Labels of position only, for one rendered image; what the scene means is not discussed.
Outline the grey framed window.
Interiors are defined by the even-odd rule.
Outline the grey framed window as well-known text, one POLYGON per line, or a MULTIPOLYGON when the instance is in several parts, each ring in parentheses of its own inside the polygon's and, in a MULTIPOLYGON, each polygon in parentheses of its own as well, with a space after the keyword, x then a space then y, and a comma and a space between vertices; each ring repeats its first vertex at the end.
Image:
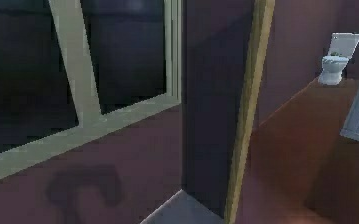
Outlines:
POLYGON ((0 0, 0 180, 182 101, 183 0, 0 0))

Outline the white toilet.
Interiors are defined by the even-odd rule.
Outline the white toilet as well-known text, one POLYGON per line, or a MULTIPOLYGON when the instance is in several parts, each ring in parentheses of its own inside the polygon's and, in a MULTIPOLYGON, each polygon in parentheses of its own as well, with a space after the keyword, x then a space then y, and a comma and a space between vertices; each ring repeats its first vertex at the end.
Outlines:
POLYGON ((338 85, 342 72, 352 59, 359 43, 359 33, 333 33, 326 56, 321 60, 322 71, 318 82, 323 85, 338 85))

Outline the tan wooden door frame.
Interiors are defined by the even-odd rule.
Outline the tan wooden door frame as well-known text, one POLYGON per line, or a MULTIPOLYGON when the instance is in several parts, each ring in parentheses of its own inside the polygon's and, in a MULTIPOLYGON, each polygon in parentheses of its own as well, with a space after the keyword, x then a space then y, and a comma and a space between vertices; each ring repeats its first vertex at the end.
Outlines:
POLYGON ((276 0, 255 0, 226 197, 224 224, 235 224, 276 0))

